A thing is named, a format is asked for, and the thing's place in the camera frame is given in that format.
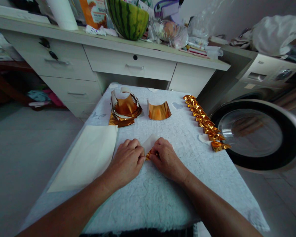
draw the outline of floor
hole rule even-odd
[[[0,107],[0,236],[14,236],[83,123],[71,112]],[[275,175],[239,170],[271,232],[296,237],[296,169]],[[209,236],[203,226],[201,236]]]

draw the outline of forearm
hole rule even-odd
[[[100,176],[17,236],[79,236],[98,207],[115,191]]]
[[[182,188],[211,236],[261,236],[230,204],[189,173]]]

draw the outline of hand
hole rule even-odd
[[[106,171],[102,174],[106,187],[114,192],[139,174],[146,159],[144,148],[137,139],[127,139],[122,143]]]
[[[178,184],[184,183],[190,173],[164,138],[155,142],[149,158],[161,173]]]

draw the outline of watermelon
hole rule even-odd
[[[125,39],[138,40],[146,32],[149,14],[123,0],[107,0],[115,30]]]

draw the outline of desk drawer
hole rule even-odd
[[[98,103],[101,90],[98,82],[41,76],[61,101]]]
[[[92,103],[75,103],[67,101],[64,101],[63,103],[77,118],[88,118],[96,106],[96,104]]]
[[[171,81],[176,62],[83,45],[96,72]]]
[[[40,36],[7,30],[2,34],[38,75],[96,81],[82,44],[46,38],[57,61],[39,44]]]

